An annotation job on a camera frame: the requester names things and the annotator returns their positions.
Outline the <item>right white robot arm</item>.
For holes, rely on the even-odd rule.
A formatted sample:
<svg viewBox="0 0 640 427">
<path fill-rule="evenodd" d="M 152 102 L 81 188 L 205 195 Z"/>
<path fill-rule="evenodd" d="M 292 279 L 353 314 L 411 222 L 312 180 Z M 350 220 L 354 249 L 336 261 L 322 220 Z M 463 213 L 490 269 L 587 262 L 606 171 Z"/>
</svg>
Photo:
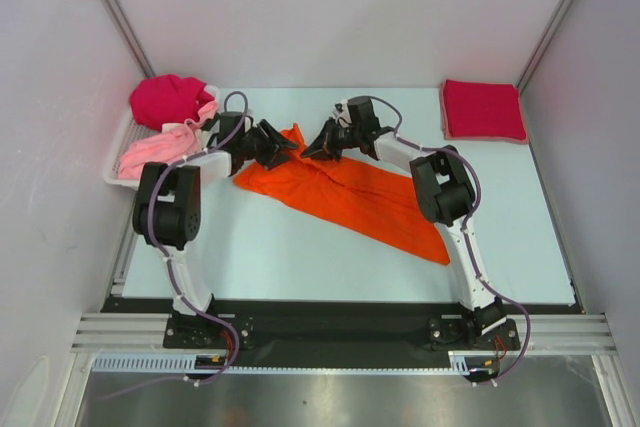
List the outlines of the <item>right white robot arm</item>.
<svg viewBox="0 0 640 427">
<path fill-rule="evenodd" d="M 411 175 L 422 216 L 438 229 L 454 256 L 459 303 L 464 308 L 462 338 L 473 348 L 484 348 L 496 338 L 506 313 L 475 235 L 473 216 L 481 200 L 478 176 L 455 147 L 424 147 L 402 137 L 402 121 L 401 112 L 380 97 L 352 97 L 335 106 L 302 156 L 339 161 L 345 150 L 358 149 Z"/>
</svg>

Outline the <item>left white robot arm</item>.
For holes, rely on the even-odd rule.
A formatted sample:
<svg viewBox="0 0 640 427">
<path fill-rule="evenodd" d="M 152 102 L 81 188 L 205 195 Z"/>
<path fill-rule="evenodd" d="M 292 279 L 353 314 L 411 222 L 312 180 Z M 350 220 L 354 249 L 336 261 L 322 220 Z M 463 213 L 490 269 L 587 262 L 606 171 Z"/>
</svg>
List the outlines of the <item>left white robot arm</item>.
<svg viewBox="0 0 640 427">
<path fill-rule="evenodd" d="M 172 337 L 186 332 L 197 345 L 207 347 L 229 328 L 211 312 L 214 294 L 189 246 L 201 228 L 203 177 L 229 178 L 247 162 L 272 170 L 288 162 L 299 144 L 268 121 L 256 122 L 239 112 L 215 115 L 205 123 L 204 133 L 204 149 L 171 163 L 144 166 L 132 224 L 165 266 L 173 291 Z"/>
</svg>

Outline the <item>orange t shirt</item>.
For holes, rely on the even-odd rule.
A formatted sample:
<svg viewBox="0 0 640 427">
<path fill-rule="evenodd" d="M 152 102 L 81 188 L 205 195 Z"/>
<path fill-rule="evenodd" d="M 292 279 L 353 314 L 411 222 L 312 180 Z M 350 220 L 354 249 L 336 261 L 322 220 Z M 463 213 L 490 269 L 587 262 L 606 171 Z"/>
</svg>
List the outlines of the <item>orange t shirt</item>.
<svg viewBox="0 0 640 427">
<path fill-rule="evenodd" d="M 235 176 L 236 186 L 426 261 L 450 264 L 441 234 L 419 209 L 410 178 L 350 158 L 303 158 L 306 142 L 299 126 L 281 133 L 298 145 L 289 160 L 272 170 L 253 163 Z"/>
</svg>

